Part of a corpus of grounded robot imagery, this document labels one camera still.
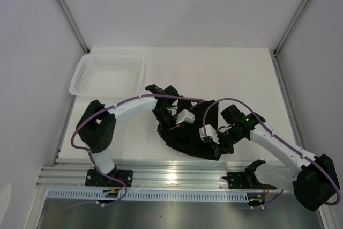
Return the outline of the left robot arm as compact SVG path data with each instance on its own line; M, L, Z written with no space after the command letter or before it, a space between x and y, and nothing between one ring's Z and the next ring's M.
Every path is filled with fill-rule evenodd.
M171 127L175 120L168 108L179 96L173 86L162 89L153 84L145 87L140 95L129 97L117 104L105 105L94 100L79 120L71 138L71 145L88 153L98 172L98 180L104 186L111 186L116 181L116 165L108 149L113 141L117 122L152 111L159 122L166 122L167 126Z

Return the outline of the black t-shirt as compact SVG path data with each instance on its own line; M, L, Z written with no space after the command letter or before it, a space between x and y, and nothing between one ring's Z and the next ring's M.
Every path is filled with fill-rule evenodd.
M155 109L157 108L172 108L175 99L159 98ZM205 143L200 139L199 128L203 126L203 117L206 115L206 124L210 124L215 130L218 128L218 115L219 107L215 104L206 113L207 108L213 104L214 101L204 101L198 105L192 105L189 100L178 99L176 104L176 114L186 109L195 115L195 121L193 124L183 122L177 125L177 133L174 138L162 138L166 145L178 152L186 155L218 161L220 157L214 156L214 148L209 143Z

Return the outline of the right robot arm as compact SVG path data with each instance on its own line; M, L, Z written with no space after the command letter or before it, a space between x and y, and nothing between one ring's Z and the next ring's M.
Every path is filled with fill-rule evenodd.
M316 211L323 204L329 205L333 196L340 200L339 181L329 156L317 156L287 143L263 117L253 113L245 115L235 105L224 109L221 116L229 129L218 134L214 144L216 151L231 150L245 138L266 149L284 165L277 167L258 159L244 169L241 181L235 181L228 173L224 179L230 187L256 189L266 185L279 188L294 194L310 211Z

